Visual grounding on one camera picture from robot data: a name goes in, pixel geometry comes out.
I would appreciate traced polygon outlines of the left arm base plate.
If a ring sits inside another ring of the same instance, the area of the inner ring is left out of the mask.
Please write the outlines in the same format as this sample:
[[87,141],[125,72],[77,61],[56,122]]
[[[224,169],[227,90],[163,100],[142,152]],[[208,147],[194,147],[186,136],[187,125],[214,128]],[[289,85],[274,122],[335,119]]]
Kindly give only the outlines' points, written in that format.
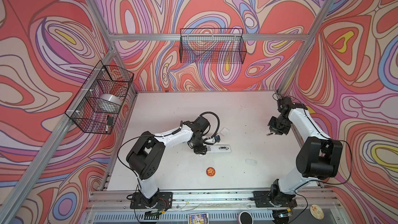
[[172,207],[173,193],[170,191],[157,192],[147,199],[141,192],[128,195],[130,209],[169,209]]

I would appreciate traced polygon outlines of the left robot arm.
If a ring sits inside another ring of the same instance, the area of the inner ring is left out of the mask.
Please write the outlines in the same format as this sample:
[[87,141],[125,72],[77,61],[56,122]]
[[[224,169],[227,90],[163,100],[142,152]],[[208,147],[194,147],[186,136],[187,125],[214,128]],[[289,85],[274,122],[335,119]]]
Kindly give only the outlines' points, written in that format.
[[203,112],[194,121],[181,121],[179,127],[152,134],[149,131],[130,139],[136,140],[126,156],[124,166],[131,170],[138,182],[138,190],[131,197],[131,208],[154,208],[164,204],[166,208],[171,206],[168,199],[173,194],[168,192],[162,197],[155,182],[155,173],[159,168],[166,149],[180,144],[188,144],[196,155],[205,155],[208,147],[220,142],[218,131],[220,118],[214,112]]

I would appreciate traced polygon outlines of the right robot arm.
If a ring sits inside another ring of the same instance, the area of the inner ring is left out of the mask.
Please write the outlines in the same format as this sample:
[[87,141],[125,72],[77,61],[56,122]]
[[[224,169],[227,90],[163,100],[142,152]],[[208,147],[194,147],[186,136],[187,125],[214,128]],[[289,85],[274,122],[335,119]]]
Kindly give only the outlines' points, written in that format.
[[268,127],[270,134],[287,135],[295,127],[303,140],[295,168],[286,176],[276,179],[268,193],[268,201],[275,207],[290,203],[298,191],[311,182],[324,183],[337,175],[343,148],[353,152],[347,141],[334,140],[315,123],[308,108],[291,96],[273,94],[277,102],[278,117],[271,117]]

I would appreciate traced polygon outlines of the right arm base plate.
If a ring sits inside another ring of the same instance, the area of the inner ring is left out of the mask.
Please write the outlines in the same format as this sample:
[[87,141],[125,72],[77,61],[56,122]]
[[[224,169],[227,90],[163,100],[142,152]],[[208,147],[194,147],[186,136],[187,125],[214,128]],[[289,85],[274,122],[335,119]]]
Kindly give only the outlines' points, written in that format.
[[256,207],[294,208],[297,207],[295,195],[272,193],[271,191],[254,191],[253,197]]

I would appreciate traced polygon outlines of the long white remote control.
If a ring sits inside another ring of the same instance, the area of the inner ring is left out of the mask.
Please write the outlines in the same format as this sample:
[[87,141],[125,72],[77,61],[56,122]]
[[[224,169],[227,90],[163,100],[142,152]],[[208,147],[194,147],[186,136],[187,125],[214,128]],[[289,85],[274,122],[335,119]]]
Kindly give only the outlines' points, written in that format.
[[206,145],[207,153],[231,153],[230,145]]

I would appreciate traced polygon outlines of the long remote battery cover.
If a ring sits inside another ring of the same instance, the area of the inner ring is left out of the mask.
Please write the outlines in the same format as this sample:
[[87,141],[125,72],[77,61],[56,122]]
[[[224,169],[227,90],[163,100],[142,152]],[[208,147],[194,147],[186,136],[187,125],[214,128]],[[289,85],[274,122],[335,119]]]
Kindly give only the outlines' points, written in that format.
[[245,162],[249,165],[256,166],[257,165],[257,160],[253,159],[246,159]]

